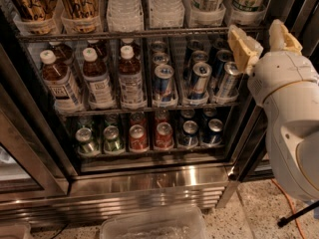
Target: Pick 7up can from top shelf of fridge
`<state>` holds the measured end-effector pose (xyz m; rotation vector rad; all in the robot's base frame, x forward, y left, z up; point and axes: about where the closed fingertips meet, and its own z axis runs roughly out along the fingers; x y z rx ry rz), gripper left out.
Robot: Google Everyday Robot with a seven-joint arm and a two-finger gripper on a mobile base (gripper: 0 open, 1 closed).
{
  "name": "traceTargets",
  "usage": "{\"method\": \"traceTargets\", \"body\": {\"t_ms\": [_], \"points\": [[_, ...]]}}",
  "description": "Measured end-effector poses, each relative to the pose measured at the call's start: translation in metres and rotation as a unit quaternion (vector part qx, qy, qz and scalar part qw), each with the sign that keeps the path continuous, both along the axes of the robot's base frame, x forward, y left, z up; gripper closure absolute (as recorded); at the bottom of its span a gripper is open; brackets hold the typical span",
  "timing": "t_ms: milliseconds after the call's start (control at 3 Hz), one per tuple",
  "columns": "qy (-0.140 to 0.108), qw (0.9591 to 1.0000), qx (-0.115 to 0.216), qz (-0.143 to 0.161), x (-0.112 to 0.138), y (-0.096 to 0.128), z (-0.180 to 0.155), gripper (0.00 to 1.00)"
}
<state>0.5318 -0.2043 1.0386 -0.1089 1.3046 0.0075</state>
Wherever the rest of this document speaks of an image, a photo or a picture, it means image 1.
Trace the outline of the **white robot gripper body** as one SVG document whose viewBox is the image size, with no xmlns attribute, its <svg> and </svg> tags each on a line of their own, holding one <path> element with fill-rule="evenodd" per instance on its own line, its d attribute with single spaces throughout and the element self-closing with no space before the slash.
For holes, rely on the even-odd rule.
<svg viewBox="0 0 319 239">
<path fill-rule="evenodd" d="M 262 107 L 272 93 L 288 85 L 318 80 L 311 61 L 288 51 L 266 53 L 253 67 L 247 82 L 255 102 Z"/>
</svg>

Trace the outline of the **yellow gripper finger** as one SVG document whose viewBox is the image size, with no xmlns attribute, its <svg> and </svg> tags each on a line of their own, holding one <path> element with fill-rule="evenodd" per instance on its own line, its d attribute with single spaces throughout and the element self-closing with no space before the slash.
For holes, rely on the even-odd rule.
<svg viewBox="0 0 319 239">
<path fill-rule="evenodd" d="M 262 45 L 235 25 L 229 27 L 227 43 L 238 71 L 250 75 L 263 52 Z"/>
<path fill-rule="evenodd" d="M 288 51 L 301 55 L 303 49 L 299 41 L 288 31 L 283 22 L 275 19 L 269 28 L 271 52 Z"/>
</svg>

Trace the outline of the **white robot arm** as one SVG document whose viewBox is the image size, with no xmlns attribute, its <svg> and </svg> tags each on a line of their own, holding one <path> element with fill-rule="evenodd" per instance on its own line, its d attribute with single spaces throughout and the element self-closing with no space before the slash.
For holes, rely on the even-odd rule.
<svg viewBox="0 0 319 239">
<path fill-rule="evenodd" d="M 275 178 L 292 197 L 319 199 L 319 84 L 311 61 L 286 26 L 269 28 L 270 51 L 232 25 L 228 45 L 267 117 L 266 150 Z"/>
</svg>

